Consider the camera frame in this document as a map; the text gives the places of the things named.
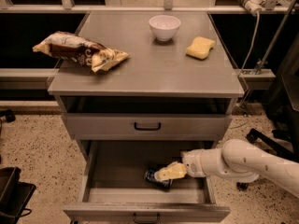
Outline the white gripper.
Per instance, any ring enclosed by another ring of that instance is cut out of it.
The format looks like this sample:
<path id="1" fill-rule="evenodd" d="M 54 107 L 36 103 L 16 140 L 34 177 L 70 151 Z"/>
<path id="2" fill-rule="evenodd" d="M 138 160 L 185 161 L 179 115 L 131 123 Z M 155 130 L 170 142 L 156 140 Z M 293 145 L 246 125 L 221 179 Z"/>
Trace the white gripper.
<path id="1" fill-rule="evenodd" d="M 182 163 L 177 161 L 170 163 L 154 173 L 155 179 L 158 181 L 180 179 L 186 174 L 191 177 L 205 177 L 201 163 L 203 152 L 203 149 L 183 151 L 181 153 Z"/>

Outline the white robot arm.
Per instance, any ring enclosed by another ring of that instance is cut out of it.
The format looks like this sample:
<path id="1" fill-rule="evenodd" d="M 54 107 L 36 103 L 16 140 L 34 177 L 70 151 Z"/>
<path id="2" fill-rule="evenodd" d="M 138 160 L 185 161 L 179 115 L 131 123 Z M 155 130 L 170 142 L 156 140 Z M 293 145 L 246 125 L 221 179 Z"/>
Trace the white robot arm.
<path id="1" fill-rule="evenodd" d="M 217 176 L 235 182 L 250 183 L 260 175 L 299 197 L 299 163 L 269 154 L 240 139 L 226 141 L 221 148 L 181 152 L 181 162 L 174 161 L 156 171 L 157 181 L 191 177 Z"/>

